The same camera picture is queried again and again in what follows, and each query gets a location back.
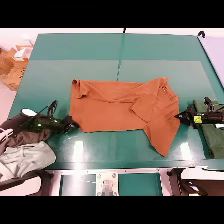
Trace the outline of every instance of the metal bracket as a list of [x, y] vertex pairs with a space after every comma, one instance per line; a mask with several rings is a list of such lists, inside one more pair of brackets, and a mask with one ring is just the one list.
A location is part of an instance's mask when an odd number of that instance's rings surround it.
[[118, 173], [96, 174], [96, 196], [119, 196]]

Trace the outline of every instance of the brown shirt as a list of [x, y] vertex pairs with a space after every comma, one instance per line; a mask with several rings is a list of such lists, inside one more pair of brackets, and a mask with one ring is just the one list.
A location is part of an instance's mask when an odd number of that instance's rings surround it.
[[143, 129], [163, 156], [180, 126], [168, 78], [142, 82], [73, 80], [70, 115], [84, 132]]

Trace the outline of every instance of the t-shirt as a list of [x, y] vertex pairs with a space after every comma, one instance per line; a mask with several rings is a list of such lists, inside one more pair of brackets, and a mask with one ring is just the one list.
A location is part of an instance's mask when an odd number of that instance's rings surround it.
[[143, 129], [152, 146], [168, 154], [180, 126], [178, 96], [168, 78], [149, 82], [73, 80], [70, 115], [82, 131]]

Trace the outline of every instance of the folded garment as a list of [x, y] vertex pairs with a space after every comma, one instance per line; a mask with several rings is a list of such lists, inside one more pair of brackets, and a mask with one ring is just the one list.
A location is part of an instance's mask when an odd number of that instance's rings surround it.
[[180, 126], [178, 96], [168, 78], [142, 82], [73, 80], [70, 115], [84, 132], [143, 129], [168, 154]]
[[[223, 105], [218, 105], [217, 101], [213, 101], [214, 109], [217, 110]], [[208, 106], [203, 101], [194, 100], [197, 112], [206, 112]], [[211, 156], [215, 159], [224, 158], [224, 130], [216, 128], [213, 124], [201, 125], [205, 140], [211, 152]]]
[[29, 171], [43, 169], [55, 160], [53, 150], [43, 141], [8, 147], [0, 156], [0, 181], [22, 177]]
[[16, 136], [11, 136], [0, 144], [0, 156], [6, 150], [7, 147], [16, 147], [20, 145], [26, 145], [31, 143], [38, 143], [40, 141], [47, 140], [51, 135], [51, 131], [44, 129], [40, 133], [21, 131]]

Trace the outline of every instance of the yellow label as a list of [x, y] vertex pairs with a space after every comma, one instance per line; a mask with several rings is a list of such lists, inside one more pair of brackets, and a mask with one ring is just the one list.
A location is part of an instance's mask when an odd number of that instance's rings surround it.
[[201, 124], [202, 123], [201, 116], [194, 116], [194, 123]]

